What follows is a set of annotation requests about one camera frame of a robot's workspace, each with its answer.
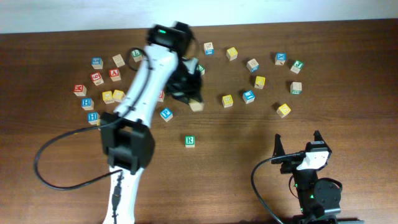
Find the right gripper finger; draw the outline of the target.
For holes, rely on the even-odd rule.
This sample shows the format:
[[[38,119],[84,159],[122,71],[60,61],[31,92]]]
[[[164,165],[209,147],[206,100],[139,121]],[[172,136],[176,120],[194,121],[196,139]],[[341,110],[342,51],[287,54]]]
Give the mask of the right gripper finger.
[[[319,130],[315,130],[313,135],[314,135],[314,141],[323,141],[323,138],[322,138]]]
[[[274,152],[273,152],[273,157],[279,157],[279,156],[284,156],[285,155],[285,151],[282,145],[282,142],[280,140],[281,136],[280,134],[276,134],[275,135],[275,139],[274,139]]]

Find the green R block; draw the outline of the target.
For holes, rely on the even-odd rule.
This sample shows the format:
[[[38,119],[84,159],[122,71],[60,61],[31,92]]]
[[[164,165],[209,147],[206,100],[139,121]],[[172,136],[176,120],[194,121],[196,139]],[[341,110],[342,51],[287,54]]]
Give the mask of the green R block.
[[[195,136],[185,136],[185,147],[195,147]]]

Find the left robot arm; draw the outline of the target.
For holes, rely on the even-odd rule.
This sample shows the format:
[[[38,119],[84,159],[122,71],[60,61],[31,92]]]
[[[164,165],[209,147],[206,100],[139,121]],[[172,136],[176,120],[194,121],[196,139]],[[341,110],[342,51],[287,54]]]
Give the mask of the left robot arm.
[[[195,39],[189,25],[156,25],[134,81],[113,113],[101,115],[103,152],[112,173],[105,223],[134,223],[139,181],[155,148],[150,133],[152,115],[161,91],[182,103],[202,103],[201,75],[195,57],[185,58]]]

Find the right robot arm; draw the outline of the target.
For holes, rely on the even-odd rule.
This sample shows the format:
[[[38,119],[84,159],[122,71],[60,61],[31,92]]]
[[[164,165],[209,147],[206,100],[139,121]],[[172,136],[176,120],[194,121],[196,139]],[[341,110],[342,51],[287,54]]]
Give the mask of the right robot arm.
[[[294,223],[337,223],[343,186],[331,178],[318,178],[317,172],[326,167],[332,151],[319,131],[313,135],[314,140],[304,150],[286,154],[276,134],[272,163],[280,164],[280,173],[291,174],[294,179],[302,211],[293,217]]]

